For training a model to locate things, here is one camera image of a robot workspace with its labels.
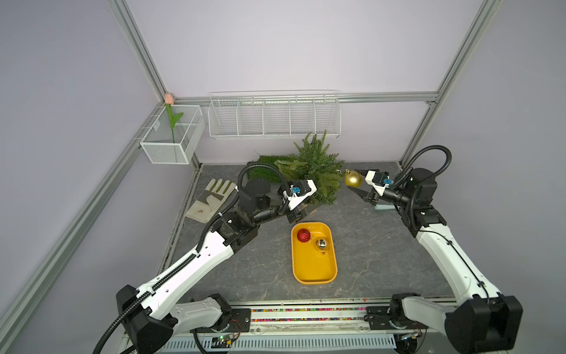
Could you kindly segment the matte gold ornament ball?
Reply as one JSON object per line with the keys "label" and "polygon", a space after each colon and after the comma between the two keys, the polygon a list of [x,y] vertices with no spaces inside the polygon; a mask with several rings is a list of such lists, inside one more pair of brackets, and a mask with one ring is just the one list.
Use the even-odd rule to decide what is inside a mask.
{"label": "matte gold ornament ball", "polygon": [[364,182],[364,177],[360,172],[355,170],[345,170],[344,182],[347,187],[358,188]]}

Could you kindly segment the red ribbed ornament ball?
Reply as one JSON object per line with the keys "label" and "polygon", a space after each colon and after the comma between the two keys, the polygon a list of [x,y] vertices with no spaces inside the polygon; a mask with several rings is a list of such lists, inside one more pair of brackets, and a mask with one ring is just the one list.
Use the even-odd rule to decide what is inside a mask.
{"label": "red ribbed ornament ball", "polygon": [[297,231],[296,237],[300,243],[309,243],[312,235],[308,229],[300,229],[299,231]]}

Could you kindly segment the small green christmas tree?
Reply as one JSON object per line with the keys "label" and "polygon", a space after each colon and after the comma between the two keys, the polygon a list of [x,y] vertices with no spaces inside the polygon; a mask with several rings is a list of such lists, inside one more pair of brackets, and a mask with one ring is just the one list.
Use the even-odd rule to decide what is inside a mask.
{"label": "small green christmas tree", "polygon": [[297,153],[277,159],[274,165],[289,181],[313,180],[317,191],[308,200],[311,204],[332,205],[341,188],[344,161],[337,153],[330,153],[326,143],[327,132],[308,134],[302,144],[295,142]]}

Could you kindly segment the yellow plastic tray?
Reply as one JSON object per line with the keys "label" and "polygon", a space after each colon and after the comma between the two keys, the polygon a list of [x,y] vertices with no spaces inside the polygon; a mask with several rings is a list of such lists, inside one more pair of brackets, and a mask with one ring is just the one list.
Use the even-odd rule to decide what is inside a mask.
{"label": "yellow plastic tray", "polygon": [[[297,240],[297,231],[308,229],[312,238],[309,243]],[[323,238],[328,241],[329,248],[321,252],[316,241]],[[305,222],[296,224],[291,231],[291,253],[293,276],[303,285],[325,285],[333,282],[338,275],[338,264],[335,256],[333,236],[327,224],[321,222]]]}

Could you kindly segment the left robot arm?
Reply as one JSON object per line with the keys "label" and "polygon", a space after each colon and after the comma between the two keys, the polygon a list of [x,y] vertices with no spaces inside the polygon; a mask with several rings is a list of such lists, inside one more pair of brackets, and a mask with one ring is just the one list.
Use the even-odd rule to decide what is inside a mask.
{"label": "left robot arm", "polygon": [[205,275],[240,251],[262,224],[283,216],[303,218],[299,205],[317,191],[312,180],[285,181],[276,194],[268,181],[252,179],[215,215],[198,244],[154,279],[138,288],[125,286],[116,295],[119,316],[110,326],[123,325],[131,340],[127,353],[155,353],[178,333],[208,328],[221,332],[231,323],[232,308],[219,294],[191,302],[178,301]]}

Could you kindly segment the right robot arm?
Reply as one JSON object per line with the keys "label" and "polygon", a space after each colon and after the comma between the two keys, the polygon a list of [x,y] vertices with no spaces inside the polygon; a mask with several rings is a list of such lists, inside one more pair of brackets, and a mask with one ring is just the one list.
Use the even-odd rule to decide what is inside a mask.
{"label": "right robot arm", "polygon": [[424,325],[445,335],[458,353],[511,350],[523,307],[480,272],[455,240],[447,222],[432,205],[437,183],[433,172],[410,169],[390,180],[381,171],[347,171],[346,186],[365,202],[394,205],[412,236],[422,245],[447,280],[455,305],[441,305],[416,293],[392,296],[386,317],[398,328]]}

